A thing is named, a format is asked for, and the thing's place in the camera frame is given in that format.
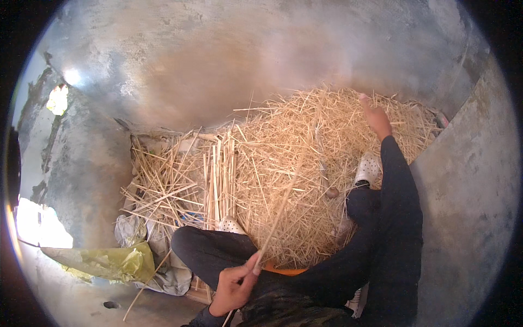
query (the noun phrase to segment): yellow plastic sheet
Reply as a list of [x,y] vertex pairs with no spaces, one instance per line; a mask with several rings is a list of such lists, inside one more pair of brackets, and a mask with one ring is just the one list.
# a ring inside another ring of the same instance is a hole
[[154,273],[147,242],[117,249],[56,249],[42,247],[49,258],[83,273],[110,280],[146,282]]

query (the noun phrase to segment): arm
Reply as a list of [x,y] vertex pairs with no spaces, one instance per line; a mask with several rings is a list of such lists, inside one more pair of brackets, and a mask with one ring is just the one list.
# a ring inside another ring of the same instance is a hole
[[423,214],[414,179],[392,137],[385,112],[362,104],[369,125],[382,142],[383,182],[380,242],[372,261],[368,302],[361,319],[369,325],[410,325],[417,314]]
[[[215,317],[211,315],[209,312],[209,306],[207,306],[198,312],[196,317],[188,325],[182,327],[221,327],[225,322],[226,317],[226,315],[223,317]],[[232,317],[229,318],[227,326],[231,324],[231,321]]]

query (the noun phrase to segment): hay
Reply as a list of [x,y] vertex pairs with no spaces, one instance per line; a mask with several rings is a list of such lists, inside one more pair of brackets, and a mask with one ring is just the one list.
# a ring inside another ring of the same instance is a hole
[[[257,115],[232,130],[240,151],[236,219],[258,247],[268,237],[298,156],[304,151],[286,214],[267,251],[266,258],[274,260],[276,267],[315,265],[335,253],[339,243],[347,243],[356,226],[351,222],[345,233],[340,231],[346,221],[345,195],[353,187],[363,153],[379,156],[380,143],[365,121],[359,94],[346,88],[324,92],[296,91],[289,99],[266,102]],[[394,137],[409,163],[430,145],[432,132],[439,130],[434,116],[419,103],[401,104],[379,95],[373,95],[372,101],[388,114]],[[324,196],[327,188],[321,182],[315,124],[323,134],[330,185],[340,192],[334,199]],[[375,188],[380,186],[381,176]]]
[[[166,234],[183,225],[216,229],[225,216],[233,216],[260,247],[303,155],[265,261],[272,260],[276,268],[315,265],[355,232],[344,214],[345,195],[353,187],[362,154],[379,156],[379,141],[363,117],[358,96],[347,88],[296,91],[291,98],[245,109],[245,123],[217,128],[218,137],[198,137],[201,131],[170,136],[167,146],[156,152],[135,139],[136,177],[122,189],[132,207],[127,204],[123,211],[154,220]],[[394,137],[412,162],[439,131],[434,115],[416,102],[401,104],[380,95],[371,99],[387,112]],[[192,141],[195,149],[180,152],[180,144],[191,139],[201,142]],[[329,184],[339,196],[324,196]],[[381,177],[374,187],[380,185]]]

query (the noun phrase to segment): white shoe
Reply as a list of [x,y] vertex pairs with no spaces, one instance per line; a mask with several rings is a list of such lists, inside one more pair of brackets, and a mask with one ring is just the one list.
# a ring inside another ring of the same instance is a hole
[[360,159],[356,177],[354,177],[354,184],[361,180],[366,180],[372,187],[378,173],[380,172],[380,160],[377,156],[370,152],[365,152]]
[[218,225],[218,230],[221,232],[236,233],[247,235],[243,228],[231,216],[226,216]]

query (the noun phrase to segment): hand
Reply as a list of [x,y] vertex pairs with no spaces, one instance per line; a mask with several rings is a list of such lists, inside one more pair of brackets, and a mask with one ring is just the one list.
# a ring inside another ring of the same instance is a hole
[[259,252],[256,252],[243,266],[226,268],[220,272],[216,295],[209,307],[211,315],[221,317],[247,303],[260,274],[260,268],[255,267],[258,256]]
[[380,142],[389,135],[392,135],[392,127],[387,114],[382,107],[372,109],[369,105],[369,98],[365,94],[360,94],[360,102],[363,107],[363,114],[370,128],[376,133]]

